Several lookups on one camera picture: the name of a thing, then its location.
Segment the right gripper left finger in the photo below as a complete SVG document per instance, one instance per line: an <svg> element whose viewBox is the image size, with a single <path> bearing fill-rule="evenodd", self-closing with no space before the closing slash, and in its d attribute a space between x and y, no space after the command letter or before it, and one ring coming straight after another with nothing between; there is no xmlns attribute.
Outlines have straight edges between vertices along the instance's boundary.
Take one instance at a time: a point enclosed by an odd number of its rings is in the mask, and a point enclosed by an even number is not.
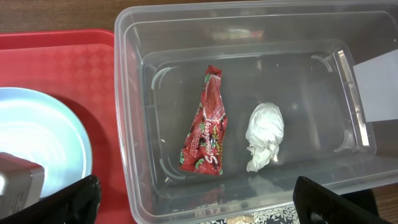
<svg viewBox="0 0 398 224"><path fill-rule="evenodd" d="M1 219L1 224L94 224L100 203L100 181L89 175Z"/></svg>

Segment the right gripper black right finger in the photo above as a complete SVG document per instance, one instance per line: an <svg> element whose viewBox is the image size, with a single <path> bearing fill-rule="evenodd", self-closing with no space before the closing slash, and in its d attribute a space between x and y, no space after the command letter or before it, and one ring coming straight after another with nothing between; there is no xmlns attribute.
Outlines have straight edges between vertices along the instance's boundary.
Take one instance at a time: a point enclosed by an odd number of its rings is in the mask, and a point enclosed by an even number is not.
<svg viewBox="0 0 398 224"><path fill-rule="evenodd" d="M389 223L304 176L297 178L293 201L301 224Z"/></svg>

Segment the light blue plate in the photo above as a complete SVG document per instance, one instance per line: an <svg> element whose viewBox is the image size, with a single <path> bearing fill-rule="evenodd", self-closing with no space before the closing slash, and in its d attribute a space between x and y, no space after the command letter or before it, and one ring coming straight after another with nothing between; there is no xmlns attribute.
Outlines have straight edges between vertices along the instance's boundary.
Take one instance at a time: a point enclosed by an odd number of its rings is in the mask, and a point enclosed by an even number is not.
<svg viewBox="0 0 398 224"><path fill-rule="evenodd" d="M93 167L90 139L74 112L26 88L1 88L1 152L44 168L41 197L90 175Z"/></svg>

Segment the white napkin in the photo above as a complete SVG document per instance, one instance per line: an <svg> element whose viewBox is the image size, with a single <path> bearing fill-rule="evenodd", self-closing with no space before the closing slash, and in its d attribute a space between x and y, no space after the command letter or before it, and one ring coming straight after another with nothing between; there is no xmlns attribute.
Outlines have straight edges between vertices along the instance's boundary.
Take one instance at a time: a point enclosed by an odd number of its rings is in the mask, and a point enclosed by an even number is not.
<svg viewBox="0 0 398 224"><path fill-rule="evenodd" d="M273 103L261 103L252 112L245 135L247 150L252 159L247 172L257 172L275 158L284 138L284 120L280 109Z"/></svg>

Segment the red candy wrapper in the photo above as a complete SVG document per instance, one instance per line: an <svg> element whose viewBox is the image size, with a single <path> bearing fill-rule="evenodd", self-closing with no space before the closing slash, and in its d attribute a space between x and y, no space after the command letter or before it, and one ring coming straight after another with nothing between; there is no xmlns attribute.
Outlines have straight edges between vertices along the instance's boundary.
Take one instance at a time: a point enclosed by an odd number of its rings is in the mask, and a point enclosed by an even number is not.
<svg viewBox="0 0 398 224"><path fill-rule="evenodd" d="M223 140L228 125L221 97L222 71L210 65L200 103L180 153L179 168L208 175L223 173Z"/></svg>

